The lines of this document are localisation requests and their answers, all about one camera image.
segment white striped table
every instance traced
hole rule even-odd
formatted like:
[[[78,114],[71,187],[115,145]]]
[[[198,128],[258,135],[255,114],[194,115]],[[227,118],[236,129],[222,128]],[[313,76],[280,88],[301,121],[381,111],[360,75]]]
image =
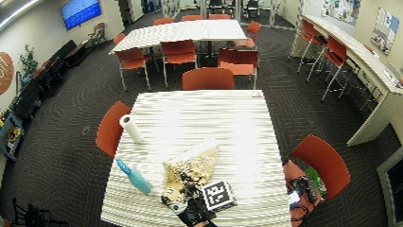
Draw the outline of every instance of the white striped table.
[[[244,40],[243,29],[235,20],[198,20],[176,22],[159,26],[147,26],[133,30],[125,39],[113,47],[114,51],[133,47],[146,48],[161,42],[192,41],[234,41]]]
[[[121,226],[183,226],[161,203],[162,162],[214,138],[219,143],[210,182],[227,180],[238,206],[216,214],[220,226],[291,226],[278,144],[260,91],[175,91],[139,94],[131,108],[143,142],[123,131],[115,158],[153,185],[142,194],[113,162],[101,219]]]

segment water bottle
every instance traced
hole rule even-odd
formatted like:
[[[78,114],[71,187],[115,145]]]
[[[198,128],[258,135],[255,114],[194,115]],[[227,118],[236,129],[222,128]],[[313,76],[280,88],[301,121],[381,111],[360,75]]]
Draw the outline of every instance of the water bottle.
[[[147,194],[151,191],[151,185],[147,180],[142,177],[141,173],[135,168],[130,169],[122,160],[115,159],[115,163],[122,169],[122,171],[127,174],[127,178],[133,186],[143,193]]]

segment poster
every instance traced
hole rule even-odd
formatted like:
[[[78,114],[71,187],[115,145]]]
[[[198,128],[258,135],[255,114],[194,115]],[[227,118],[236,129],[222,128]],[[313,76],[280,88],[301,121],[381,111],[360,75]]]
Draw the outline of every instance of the poster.
[[[328,16],[355,26],[360,0],[324,0],[323,8]]]
[[[379,8],[375,28],[369,40],[385,55],[388,55],[391,51],[391,45],[397,27],[399,19],[392,16],[385,10]]]

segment orange sign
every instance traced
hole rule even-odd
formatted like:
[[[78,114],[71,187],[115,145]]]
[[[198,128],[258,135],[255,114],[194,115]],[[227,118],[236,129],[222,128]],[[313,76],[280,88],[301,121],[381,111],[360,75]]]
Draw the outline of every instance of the orange sign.
[[[0,95],[5,93],[12,84],[12,57],[5,52],[0,52]]]

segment red chair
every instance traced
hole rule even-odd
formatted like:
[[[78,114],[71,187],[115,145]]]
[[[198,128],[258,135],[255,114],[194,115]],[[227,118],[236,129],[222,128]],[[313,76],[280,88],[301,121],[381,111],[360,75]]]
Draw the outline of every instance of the red chair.
[[[313,25],[303,19],[300,25],[300,38],[307,42],[307,46],[300,57],[296,73],[299,73],[300,65],[303,63],[304,55],[311,46],[311,43],[324,45],[323,41],[316,37]]]
[[[248,24],[248,29],[247,29],[247,38],[244,40],[239,40],[239,41],[232,41],[231,45],[232,47],[246,47],[250,49],[256,49],[256,45],[255,45],[255,40],[256,40],[256,33],[260,29],[260,24],[256,23],[255,21],[251,21]]]
[[[252,89],[255,89],[256,65],[258,65],[256,50],[236,50],[236,49],[219,48],[218,66],[220,68],[228,69],[234,74],[234,76],[254,75]]]
[[[183,73],[180,77],[183,91],[192,90],[234,90],[234,75],[230,70],[203,67]]]
[[[179,19],[180,21],[198,21],[203,20],[202,15],[183,15]]]
[[[150,82],[149,82],[149,74],[147,74],[147,61],[150,59],[150,56],[143,55],[141,49],[137,47],[130,48],[127,50],[114,51],[114,54],[118,59],[121,79],[122,79],[125,91],[127,91],[127,89],[126,89],[126,84],[125,84],[125,80],[123,80],[123,69],[129,70],[129,69],[138,69],[138,68],[143,68],[149,90],[151,91],[151,86],[150,86]]]
[[[210,14],[208,20],[230,20],[228,14]]]
[[[107,110],[97,131],[95,144],[102,152],[114,158],[118,141],[121,139],[123,128],[119,125],[119,119],[130,113],[130,108],[117,101]]]
[[[337,70],[336,70],[336,73],[333,73],[333,74],[332,74],[331,70],[328,72],[327,77],[331,77],[331,75],[332,75],[332,77],[331,77],[329,82],[327,84],[327,88],[325,88],[324,94],[321,96],[320,102],[324,101],[327,92],[339,92],[340,91],[340,94],[339,94],[339,98],[340,98],[341,94],[343,94],[343,90],[344,90],[344,88],[347,86],[347,83],[348,83],[347,76],[343,76],[343,81],[340,81],[337,79],[337,75],[341,71],[341,67],[347,66],[347,63],[345,63],[347,49],[345,49],[345,46],[332,36],[328,36],[328,38],[327,38],[327,50],[324,51],[324,56],[329,60],[329,62],[333,63],[333,65],[337,67]],[[329,87],[331,87],[333,82],[339,83],[340,88],[331,90]]]
[[[126,34],[125,33],[119,33],[114,38],[113,38],[113,42],[114,44],[121,43],[121,41],[126,38]]]
[[[308,135],[295,147],[288,157],[298,158],[315,169],[325,186],[327,194],[324,199],[327,201],[332,200],[349,183],[348,169],[337,151],[315,135]],[[291,179],[304,176],[304,172],[292,161],[283,166],[283,171],[287,184],[290,184]],[[301,209],[291,210],[291,217],[294,219],[303,218],[305,212],[313,210],[320,201],[319,193],[317,196],[315,204],[309,203],[305,197],[299,198],[300,204],[298,205],[304,204],[307,211]],[[292,221],[292,225],[298,226],[300,222],[301,219]]]
[[[195,68],[198,68],[198,52],[194,46],[192,40],[161,42],[162,47],[162,61],[163,61],[163,78],[165,86],[166,82],[166,64],[182,64],[192,62]]]
[[[171,24],[172,22],[174,22],[174,18],[171,18],[171,17],[163,17],[163,18],[159,18],[159,19],[154,19],[153,26]]]

